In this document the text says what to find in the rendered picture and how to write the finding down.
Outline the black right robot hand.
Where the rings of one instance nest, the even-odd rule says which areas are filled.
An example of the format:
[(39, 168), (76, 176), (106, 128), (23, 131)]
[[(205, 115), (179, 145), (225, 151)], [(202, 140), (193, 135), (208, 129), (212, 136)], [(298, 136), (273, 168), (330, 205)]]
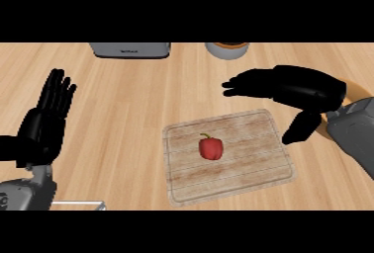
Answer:
[(273, 99), (302, 111), (296, 115), (283, 143), (307, 141), (321, 124), (321, 114), (341, 108), (347, 83), (324, 72), (293, 65), (250, 69), (222, 83), (224, 96)]

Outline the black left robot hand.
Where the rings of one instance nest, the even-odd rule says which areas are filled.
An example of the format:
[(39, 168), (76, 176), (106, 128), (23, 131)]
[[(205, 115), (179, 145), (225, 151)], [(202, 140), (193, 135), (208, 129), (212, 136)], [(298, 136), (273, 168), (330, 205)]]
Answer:
[(54, 163), (63, 150), (66, 118), (76, 88), (64, 70), (54, 69), (38, 107), (24, 117), (18, 134), (0, 135), (0, 161), (15, 161), (18, 168)]

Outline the grey pot with orange rim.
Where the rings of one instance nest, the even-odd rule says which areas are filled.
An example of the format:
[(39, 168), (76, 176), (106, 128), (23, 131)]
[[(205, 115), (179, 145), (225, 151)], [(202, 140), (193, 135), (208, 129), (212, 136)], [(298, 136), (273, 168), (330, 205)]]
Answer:
[(209, 53), (219, 59), (240, 58), (249, 49), (249, 42), (208, 42), (205, 44)]

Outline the wooden cutting board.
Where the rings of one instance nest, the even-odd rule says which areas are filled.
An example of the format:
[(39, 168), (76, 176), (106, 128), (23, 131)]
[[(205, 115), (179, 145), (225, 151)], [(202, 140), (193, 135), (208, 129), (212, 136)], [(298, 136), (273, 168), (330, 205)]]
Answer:
[[(199, 142), (222, 140), (216, 160)], [(165, 128), (168, 192), (175, 207), (256, 191), (296, 179), (296, 167), (271, 112), (265, 109), (194, 120)]]

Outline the red bell pepper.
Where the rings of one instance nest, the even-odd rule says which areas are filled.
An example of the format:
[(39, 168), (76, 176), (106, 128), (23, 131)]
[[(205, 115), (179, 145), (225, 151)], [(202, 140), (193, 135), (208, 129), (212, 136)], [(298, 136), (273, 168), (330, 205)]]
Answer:
[(224, 142), (219, 138), (203, 134), (205, 139), (199, 141), (199, 153), (208, 160), (219, 160), (224, 154)]

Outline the pale grey flat tray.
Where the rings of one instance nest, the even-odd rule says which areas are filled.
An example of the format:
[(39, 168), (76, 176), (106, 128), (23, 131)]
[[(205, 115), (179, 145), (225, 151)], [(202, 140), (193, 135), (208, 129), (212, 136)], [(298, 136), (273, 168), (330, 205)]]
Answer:
[(54, 201), (54, 211), (106, 211), (104, 201)]

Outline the grey toaster appliance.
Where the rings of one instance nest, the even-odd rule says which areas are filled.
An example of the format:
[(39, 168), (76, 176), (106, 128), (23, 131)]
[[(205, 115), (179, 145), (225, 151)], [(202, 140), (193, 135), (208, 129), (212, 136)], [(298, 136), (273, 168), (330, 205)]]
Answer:
[(92, 42), (94, 54), (104, 58), (159, 59), (171, 55), (169, 42)]

